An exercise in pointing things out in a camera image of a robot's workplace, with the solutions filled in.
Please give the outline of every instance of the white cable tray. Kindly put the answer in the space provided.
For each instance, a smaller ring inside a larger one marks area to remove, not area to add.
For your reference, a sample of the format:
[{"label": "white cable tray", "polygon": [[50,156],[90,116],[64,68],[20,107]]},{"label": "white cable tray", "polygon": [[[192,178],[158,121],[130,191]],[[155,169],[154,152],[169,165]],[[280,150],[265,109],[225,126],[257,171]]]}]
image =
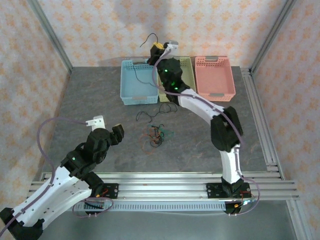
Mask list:
[{"label": "white cable tray", "polygon": [[[92,203],[90,205],[102,207],[103,209],[96,209],[86,205],[84,202],[77,203],[74,206],[75,212],[101,212],[110,206],[109,202]],[[226,205],[224,202],[210,201],[176,201],[176,202],[154,202],[154,201],[119,201],[114,202],[111,212],[211,212],[211,211],[225,211]]]}]

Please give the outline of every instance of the gray table surface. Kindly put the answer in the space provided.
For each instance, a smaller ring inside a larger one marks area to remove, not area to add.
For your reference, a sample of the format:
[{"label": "gray table surface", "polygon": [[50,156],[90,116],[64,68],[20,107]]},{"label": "gray table surface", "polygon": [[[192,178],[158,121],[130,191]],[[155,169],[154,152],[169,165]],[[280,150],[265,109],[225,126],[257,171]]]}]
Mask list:
[{"label": "gray table surface", "polygon": [[[243,128],[246,143],[240,150],[241,170],[244,172],[265,171],[266,164],[259,141],[256,125],[251,111],[245,84],[239,67],[232,67],[236,95],[230,102],[217,102],[227,107],[233,106]],[[152,154],[142,151],[139,141],[149,118],[141,116],[140,111],[154,115],[157,104],[129,105],[120,98],[120,67],[74,67],[60,109],[60,116],[87,121],[94,116],[103,115],[106,128],[121,123],[125,136],[123,141],[109,148],[106,159],[96,166],[96,173],[107,172],[222,172],[219,151],[211,143],[210,126],[191,111],[178,106],[177,112],[159,114],[152,124],[164,124],[165,129],[173,131],[170,138],[153,149]],[[66,154],[78,144],[85,142],[91,128],[83,125],[59,121],[48,152],[56,166]],[[146,151],[152,148],[145,145]],[[43,172],[50,172],[45,164]]]}]

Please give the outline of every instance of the basket handle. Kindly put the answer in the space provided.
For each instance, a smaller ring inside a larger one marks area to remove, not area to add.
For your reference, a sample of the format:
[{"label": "basket handle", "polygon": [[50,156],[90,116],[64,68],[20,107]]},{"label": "basket handle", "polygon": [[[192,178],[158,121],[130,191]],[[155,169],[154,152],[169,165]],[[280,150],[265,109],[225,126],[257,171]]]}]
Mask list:
[{"label": "basket handle", "polygon": [[205,61],[206,62],[218,62],[219,56],[206,56]]},{"label": "basket handle", "polygon": [[133,100],[146,100],[147,97],[146,96],[133,96],[132,99]]},{"label": "basket handle", "polygon": [[210,97],[224,97],[225,94],[224,93],[210,93],[209,96]]},{"label": "basket handle", "polygon": [[133,65],[147,63],[147,60],[145,60],[144,58],[132,58],[131,61]]}]

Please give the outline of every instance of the blue plastic basket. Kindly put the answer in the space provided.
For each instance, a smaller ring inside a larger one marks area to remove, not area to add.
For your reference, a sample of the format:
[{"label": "blue plastic basket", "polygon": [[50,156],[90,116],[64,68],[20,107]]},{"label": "blue plastic basket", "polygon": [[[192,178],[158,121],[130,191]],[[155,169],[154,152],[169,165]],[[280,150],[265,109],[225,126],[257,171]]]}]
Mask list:
[{"label": "blue plastic basket", "polygon": [[124,105],[156,104],[158,102],[158,89],[152,86],[154,85],[152,69],[153,66],[147,63],[134,65],[132,60],[122,61],[120,97]]}]

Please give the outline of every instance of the pink plastic basket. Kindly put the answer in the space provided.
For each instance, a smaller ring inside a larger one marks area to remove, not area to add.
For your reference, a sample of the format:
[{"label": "pink plastic basket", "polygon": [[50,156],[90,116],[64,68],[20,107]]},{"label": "pink plastic basket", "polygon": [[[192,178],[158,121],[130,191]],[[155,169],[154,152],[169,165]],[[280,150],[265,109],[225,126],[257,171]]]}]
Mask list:
[{"label": "pink plastic basket", "polygon": [[197,93],[209,101],[229,102],[236,95],[230,61],[226,56],[195,57]]}]

